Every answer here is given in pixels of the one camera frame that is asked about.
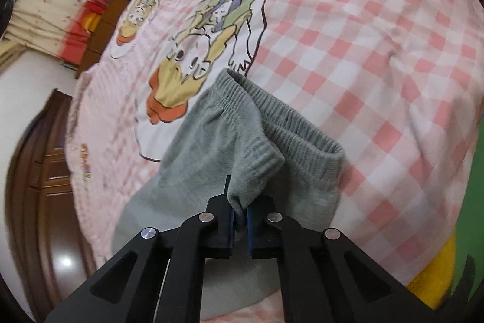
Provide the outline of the grey fleece pants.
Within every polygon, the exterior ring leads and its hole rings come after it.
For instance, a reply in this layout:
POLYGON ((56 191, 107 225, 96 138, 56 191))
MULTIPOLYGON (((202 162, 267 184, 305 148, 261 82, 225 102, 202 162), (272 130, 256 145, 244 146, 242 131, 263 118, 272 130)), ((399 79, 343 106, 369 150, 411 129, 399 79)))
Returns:
POLYGON ((152 226, 180 226, 225 193, 235 211, 235 253, 208 262, 201 316, 217 318, 278 291, 273 260, 253 260, 242 245, 244 210, 262 193, 302 226, 321 231, 339 203, 343 147, 242 74, 219 73, 198 98, 166 150, 157 173, 125 205, 112 248, 152 226))

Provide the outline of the pink checkered cartoon bedspread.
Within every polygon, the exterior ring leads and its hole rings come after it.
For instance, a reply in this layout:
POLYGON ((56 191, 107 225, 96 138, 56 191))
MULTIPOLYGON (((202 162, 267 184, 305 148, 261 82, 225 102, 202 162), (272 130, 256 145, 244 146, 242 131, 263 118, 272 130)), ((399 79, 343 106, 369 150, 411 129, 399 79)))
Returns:
POLYGON ((343 147, 333 225, 427 295, 477 145, 479 0, 131 0, 67 121, 75 210, 99 260, 126 241, 125 205, 226 69, 343 147))

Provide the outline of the cream and red curtain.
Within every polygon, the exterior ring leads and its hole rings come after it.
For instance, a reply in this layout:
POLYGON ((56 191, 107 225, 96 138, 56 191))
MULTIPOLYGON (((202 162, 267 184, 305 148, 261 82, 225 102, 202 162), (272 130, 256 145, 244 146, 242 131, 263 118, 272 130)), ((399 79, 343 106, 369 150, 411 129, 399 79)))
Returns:
POLYGON ((5 38, 78 66, 107 0, 15 0, 5 38))

